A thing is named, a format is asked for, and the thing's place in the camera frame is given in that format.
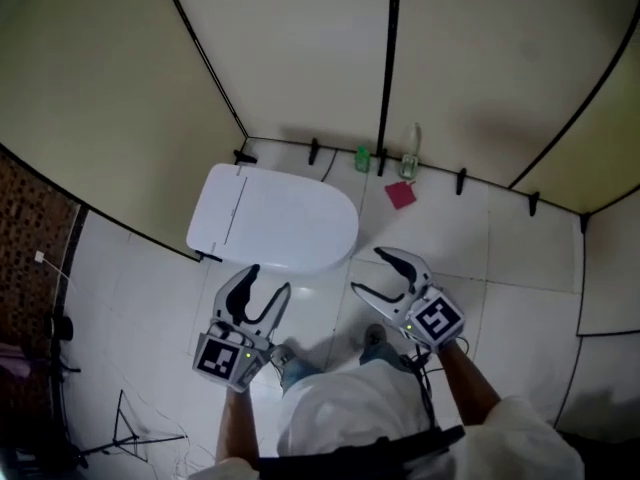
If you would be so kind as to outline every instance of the wall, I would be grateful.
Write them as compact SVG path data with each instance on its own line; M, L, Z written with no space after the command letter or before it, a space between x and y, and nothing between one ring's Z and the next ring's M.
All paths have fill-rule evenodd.
M77 211L77 204L0 152L0 342L21 347L29 358L52 354L44 319L58 285L57 273L33 258L40 250L62 265ZM56 429L50 384L44 365L32 365L27 379L0 368L2 443L32 445Z
M640 334L583 338L558 430L606 442L640 437Z
M0 7L0 141L74 196L190 252L209 169L243 136L172 0Z
M640 184L640 31L593 101L515 188L593 212Z
M376 142L389 0L180 0L249 135ZM400 0L385 146L509 185L605 72L637 0Z
M639 222L640 191L589 220L580 334L640 331Z
M375 145L389 0L180 0L250 136Z
M637 0L400 0L385 146L509 185L585 100Z

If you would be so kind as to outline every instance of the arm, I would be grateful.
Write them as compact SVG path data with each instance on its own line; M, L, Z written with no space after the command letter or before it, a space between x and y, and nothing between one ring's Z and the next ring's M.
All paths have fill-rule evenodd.
M246 460L254 469L258 467L258 438L248 389L244 393L227 389L227 399L220 422L216 464L231 457Z
M500 397L453 340L438 354L462 423L480 425Z

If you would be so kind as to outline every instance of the black clip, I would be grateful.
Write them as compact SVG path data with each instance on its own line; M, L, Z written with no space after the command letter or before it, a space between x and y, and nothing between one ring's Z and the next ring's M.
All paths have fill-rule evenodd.
M206 252L202 252L202 251L196 251L196 253L201 256L201 258L200 258L201 261L202 261L202 258L209 258L211 260L218 261L218 262L222 263L222 258L218 258L217 256L214 256L213 254L207 254Z
M316 156L318 156L318 151L320 151L320 144L318 143L318 139L314 138L311 141L311 151L309 152L309 165L313 165L316 161Z
M464 179L467 177L467 169L462 169L458 173L458 179L456 180L456 195L462 194L462 187L464 186Z
M536 214L536 208L538 207L538 200L540 199L540 192L531 194L529 196L529 215L532 217Z
M251 155L247 155L246 153L243 153L242 151L238 151L237 149L233 150L233 154L236 157L236 163L238 162L245 162L247 164L257 164L258 163L258 159L254 156Z
M582 231L583 235L587 232L587 224L589 223L590 218L590 213L583 213L580 215L580 231Z
M382 150L380 153L380 163L378 164L378 176L382 176L384 172L384 164L387 162L387 148Z

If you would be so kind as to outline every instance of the cable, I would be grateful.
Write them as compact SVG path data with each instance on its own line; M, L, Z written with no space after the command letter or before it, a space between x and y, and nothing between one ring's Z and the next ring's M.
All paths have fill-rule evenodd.
M69 366L64 364L62 359L58 359L58 364L60 365L60 368L62 368L63 370L66 370L66 371L68 371L70 373L82 373L82 369L80 369L80 368L70 368Z
M327 168L327 172L324 173L324 176L322 177L322 179L320 180L321 182L323 182L324 180L327 179L327 176L329 176L329 171L331 171L331 168L333 167L333 162L336 159L336 156L338 156L338 150L335 149L333 151L333 158L331 159L331 163L329 164L329 167Z
M53 263L51 263L47 258L43 257L42 263L46 263L47 265L49 265L53 270L55 270L58 273L58 275L64 277L67 280L67 282L75 292L78 291L78 289L76 288L76 285L73 284L73 281L71 280L71 278L67 274L65 274L62 270L60 270L58 267L56 267Z
M457 340L461 340L463 343L465 343L467 345L467 348L463 352L464 352L465 356L468 356L469 355L469 349L471 348L471 345L469 345L469 342L467 341L467 338L465 338L464 336L457 336L456 339ZM419 356L420 356L420 353L419 353L418 345L416 345L416 355L412 356L411 360L415 361L416 357L419 357ZM424 363L422 364L422 375L423 375L423 378L425 379L425 381L427 383L429 383L429 379L427 379L427 375L429 375L430 373L439 372L439 371L442 371L442 370L444 370L444 368L433 368L431 370L426 370L425 371Z
M133 392L135 393L135 395L140 399L140 401L146 405L147 407L153 409L156 413L158 413L162 418L164 418L165 420L169 421L170 423L173 423L174 425L176 425L180 431L184 434L186 440L187 440L187 451L184 453L184 455L180 458L180 456L178 456L175 460L175 467L174 467L174 477L175 478L186 478L187 476L189 476L189 471L187 468L191 468L194 472L200 471L201 469L203 469L205 466L204 465L200 465L200 464L196 464L195 462L187 459L187 457L189 456L189 454L191 453L191 440L189 439L189 434L187 434L187 431L184 429L184 427L182 425L180 425L180 423L178 423L177 421L172 420L171 418L169 418L167 415L163 414L160 410L158 410L155 406L151 405L149 402L147 402L144 398L142 398L142 396L140 395L140 393L138 393L138 390L133 386L133 384L131 384L131 382L129 382L129 380L127 379L127 377L124 375L124 373L122 373L120 371L120 368L118 368L115 364L113 364L113 362L106 356L106 354L103 355L105 356L105 359L107 360L107 362L109 363L109 365L116 370L120 376L122 377L122 380L129 385L129 387L133 390ZM195 443L195 446L197 446L198 448L202 449L203 451L205 451L207 453L207 455L209 455L211 457L211 460L213 462L215 462L215 457L213 456L213 454L207 450L206 448L204 448L203 446L200 446L199 444ZM149 464L151 467L153 467L154 469L154 473L156 474L157 477L157 473L155 471L155 467L153 466L153 464L151 462L147 462L147 464ZM180 466L184 466L185 468L185 474L181 475L180 471L179 471L179 467Z

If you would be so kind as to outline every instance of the white shirt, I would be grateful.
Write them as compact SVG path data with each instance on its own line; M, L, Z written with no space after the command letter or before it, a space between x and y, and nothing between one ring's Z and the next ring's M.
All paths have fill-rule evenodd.
M383 436L393 441L429 427L415 377L373 360L348 372L313 375L294 384L282 400L278 454L329 453L342 446L372 444ZM482 425L466 427L465 432L443 457L448 464L430 464L412 478L443 478L443 472L456 480L584 476L578 453L524 400L502 400ZM255 480L258 473L235 458L190 478Z

